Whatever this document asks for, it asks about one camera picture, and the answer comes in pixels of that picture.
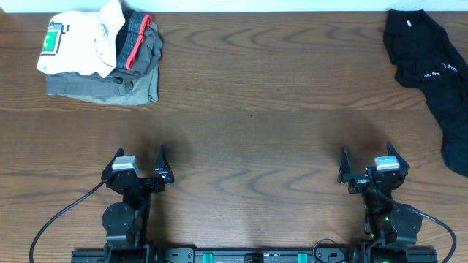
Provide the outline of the black t-shirt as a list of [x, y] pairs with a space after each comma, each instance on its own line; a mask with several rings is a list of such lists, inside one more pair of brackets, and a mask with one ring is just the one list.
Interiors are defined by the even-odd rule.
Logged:
[[396, 81], [420, 90], [442, 130], [448, 169], [467, 176], [467, 63], [425, 11], [388, 11], [383, 42]]

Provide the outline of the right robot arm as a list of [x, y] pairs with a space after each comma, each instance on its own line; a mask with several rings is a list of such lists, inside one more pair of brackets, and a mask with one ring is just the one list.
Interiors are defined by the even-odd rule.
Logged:
[[410, 165], [387, 143], [387, 154], [374, 159], [362, 173], [351, 170], [345, 149], [341, 150], [339, 181], [351, 194], [363, 197], [365, 233], [370, 236], [352, 253], [354, 262], [408, 262], [408, 249], [417, 242], [423, 217], [409, 205], [393, 200], [392, 191], [404, 182]]

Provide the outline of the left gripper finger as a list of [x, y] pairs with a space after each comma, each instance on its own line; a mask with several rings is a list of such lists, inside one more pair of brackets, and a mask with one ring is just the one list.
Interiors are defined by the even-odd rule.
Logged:
[[122, 157], [122, 156], [124, 156], [124, 150], [122, 148], [119, 148], [116, 151], [114, 157], [109, 162], [109, 164], [105, 167], [105, 171], [118, 170], [118, 167], [114, 165], [114, 162], [118, 157]]
[[163, 144], [158, 145], [154, 170], [160, 176], [169, 176], [171, 173], [170, 165], [168, 164], [167, 159], [165, 157], [165, 150]]

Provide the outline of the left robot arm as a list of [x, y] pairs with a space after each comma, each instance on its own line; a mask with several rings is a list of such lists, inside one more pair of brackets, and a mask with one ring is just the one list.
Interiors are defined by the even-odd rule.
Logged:
[[102, 215], [106, 262], [164, 261], [162, 250], [146, 238], [151, 195], [165, 191], [165, 186], [174, 182], [163, 145], [158, 146], [154, 171], [155, 176], [141, 178], [136, 157], [126, 156], [121, 148], [104, 168], [102, 183], [122, 196], [121, 202], [110, 205]]

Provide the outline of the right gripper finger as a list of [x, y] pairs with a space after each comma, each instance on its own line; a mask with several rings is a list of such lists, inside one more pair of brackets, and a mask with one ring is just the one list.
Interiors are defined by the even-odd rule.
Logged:
[[387, 153], [389, 156], [395, 156], [396, 160], [399, 163], [399, 168], [400, 169], [409, 169], [410, 166], [408, 163], [403, 159], [403, 157], [397, 152], [397, 150], [394, 148], [391, 142], [387, 142]]
[[345, 148], [341, 149], [341, 164], [339, 168], [340, 175], [351, 175], [350, 161]]

